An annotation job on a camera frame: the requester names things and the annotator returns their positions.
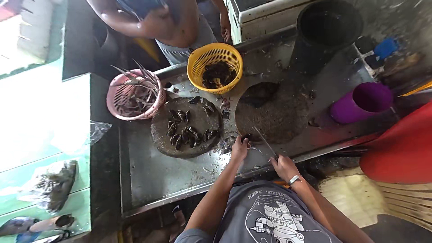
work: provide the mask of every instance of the metal table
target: metal table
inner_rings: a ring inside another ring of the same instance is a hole
[[[224,120],[224,135],[236,136],[234,110],[238,99],[250,86],[259,82],[291,82],[314,90],[316,98],[309,102],[309,115],[321,126],[307,127],[286,144],[273,145],[277,153],[288,155],[297,163],[376,138],[396,122],[396,116],[385,112],[365,121],[339,125],[328,115],[332,102],[356,85],[372,82],[353,46],[340,51],[315,77],[304,77],[285,69],[294,46],[296,30],[282,30],[241,43],[236,48],[243,54],[244,72],[240,82],[223,97],[231,101],[230,118]],[[275,65],[280,60],[282,68]],[[157,72],[163,83],[171,82],[170,97],[203,96],[216,107],[217,96],[198,92],[186,75],[186,64],[178,64]],[[172,93],[173,88],[180,90]],[[121,196],[123,217],[147,211],[207,191],[229,161],[230,153],[210,151],[192,159],[171,158],[161,154],[153,145],[150,120],[123,122],[120,125]],[[272,170],[270,151],[264,145],[250,150],[237,179],[259,175]]]

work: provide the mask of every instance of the yellow plastic basket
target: yellow plastic basket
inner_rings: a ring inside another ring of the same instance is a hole
[[[230,70],[235,70],[237,76],[226,86],[222,86],[219,80],[216,80],[217,88],[207,89],[203,86],[204,67],[218,61],[226,62]],[[223,94],[230,91],[239,82],[242,74],[243,59],[240,53],[234,47],[224,43],[212,43],[198,48],[191,53],[187,61],[187,76],[191,83],[198,89],[213,94]]]

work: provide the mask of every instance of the black bucket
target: black bucket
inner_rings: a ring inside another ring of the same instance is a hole
[[[304,75],[315,75],[337,51],[360,36],[363,21],[350,3],[323,0],[311,3],[300,12],[297,30],[290,68]]]

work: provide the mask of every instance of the robot graphic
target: robot graphic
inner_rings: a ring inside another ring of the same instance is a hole
[[[250,228],[257,233],[273,235],[276,243],[304,243],[304,235],[298,231],[305,231],[301,214],[291,214],[285,203],[276,201],[278,207],[264,206],[267,217],[259,217],[255,227]]]

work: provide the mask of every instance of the wooden cutting board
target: wooden cutting board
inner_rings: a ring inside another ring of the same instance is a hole
[[[200,134],[204,134],[206,129],[210,131],[216,129],[221,130],[222,117],[214,105],[212,104],[214,112],[209,117],[205,113],[200,102],[196,105],[192,105],[187,102],[190,99],[191,98],[185,97],[175,98],[159,108],[158,113],[152,118],[151,133],[153,141],[156,148],[165,155],[183,159],[193,158],[210,151],[219,142],[219,136],[217,136],[205,143],[203,142],[195,148],[191,148],[189,144],[183,144],[179,151],[175,149],[175,146],[170,144],[170,137],[166,135],[168,131],[168,119],[171,117],[169,110],[191,111],[189,124],[182,122],[177,125],[176,133],[178,134],[181,133],[186,126],[194,127]]]
[[[256,126],[270,144],[291,141],[308,125],[307,98],[300,90],[301,87],[295,88],[288,82],[282,82],[274,97],[259,108],[239,101],[235,108],[235,124],[239,133],[252,133],[252,141],[261,141],[254,129]]]

